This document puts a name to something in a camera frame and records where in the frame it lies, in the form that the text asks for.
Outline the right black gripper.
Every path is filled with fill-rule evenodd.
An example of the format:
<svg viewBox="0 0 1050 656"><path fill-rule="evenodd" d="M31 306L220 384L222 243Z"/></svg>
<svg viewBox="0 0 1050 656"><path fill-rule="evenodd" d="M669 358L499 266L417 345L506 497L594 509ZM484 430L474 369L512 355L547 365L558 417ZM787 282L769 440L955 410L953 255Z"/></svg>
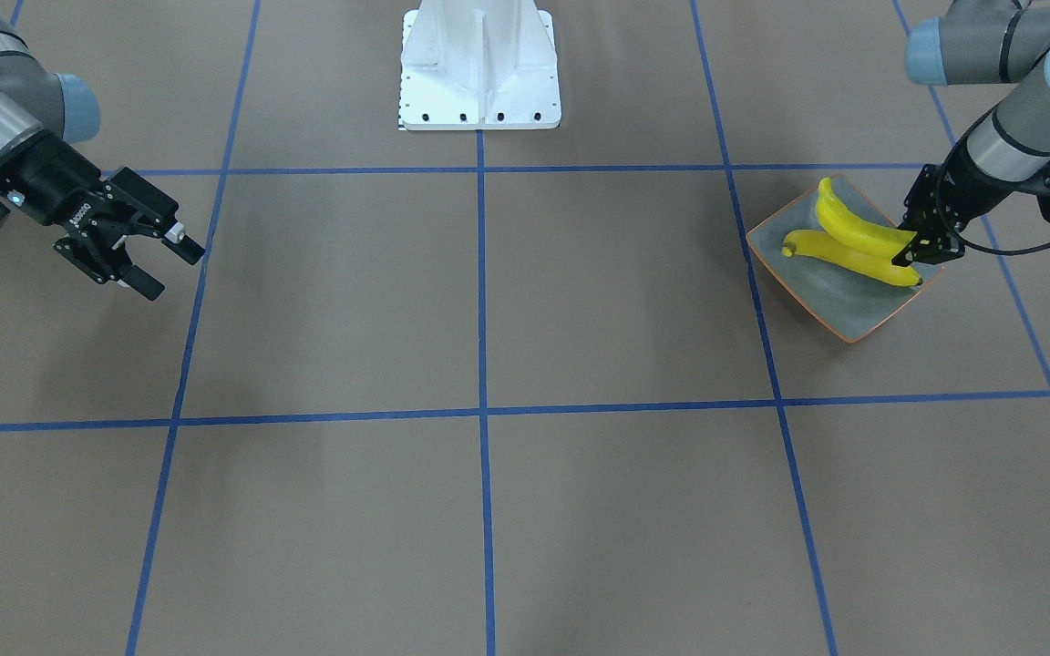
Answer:
<svg viewBox="0 0 1050 656"><path fill-rule="evenodd" d="M7 167L7 189L22 196L26 216L45 227L62 228L55 253L97 285L116 282L150 302L163 283L133 264L126 237L150 237L166 245L187 264L197 264L205 249L178 221L178 202L134 170L120 168L111 178L62 137L29 137Z"/></svg>

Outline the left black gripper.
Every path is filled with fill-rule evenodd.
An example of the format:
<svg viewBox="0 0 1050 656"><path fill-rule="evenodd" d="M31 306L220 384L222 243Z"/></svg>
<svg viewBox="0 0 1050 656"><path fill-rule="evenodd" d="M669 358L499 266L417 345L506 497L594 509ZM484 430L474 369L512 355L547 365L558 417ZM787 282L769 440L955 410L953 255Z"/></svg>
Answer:
<svg viewBox="0 0 1050 656"><path fill-rule="evenodd" d="M965 245L958 230L1007 200L1022 183L988 174L967 146L954 147L941 165L922 167L899 225L899 234L907 241L891 264L946 264L961 258Z"/></svg>

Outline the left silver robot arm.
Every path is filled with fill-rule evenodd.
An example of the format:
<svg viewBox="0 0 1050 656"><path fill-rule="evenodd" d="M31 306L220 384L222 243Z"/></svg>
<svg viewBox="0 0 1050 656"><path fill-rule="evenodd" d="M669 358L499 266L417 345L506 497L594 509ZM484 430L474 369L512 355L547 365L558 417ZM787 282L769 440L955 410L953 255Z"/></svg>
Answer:
<svg viewBox="0 0 1050 656"><path fill-rule="evenodd" d="M926 87L1006 86L1008 93L922 167L905 199L910 237L892 264L944 264L980 245L972 220L1009 196L1033 196L1050 223L1050 5L954 1L908 34L905 71Z"/></svg>

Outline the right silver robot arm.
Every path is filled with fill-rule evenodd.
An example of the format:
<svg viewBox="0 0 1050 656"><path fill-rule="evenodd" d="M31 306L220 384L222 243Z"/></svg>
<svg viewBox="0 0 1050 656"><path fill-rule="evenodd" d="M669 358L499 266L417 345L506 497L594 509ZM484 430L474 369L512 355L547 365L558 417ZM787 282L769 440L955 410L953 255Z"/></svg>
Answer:
<svg viewBox="0 0 1050 656"><path fill-rule="evenodd" d="M155 300L164 287L134 264L129 238L159 241L188 264L205 250L178 221L178 202L129 168L105 176L79 153L99 128L92 88L47 71L0 16L0 230L14 210L59 227L54 251L77 270Z"/></svg>

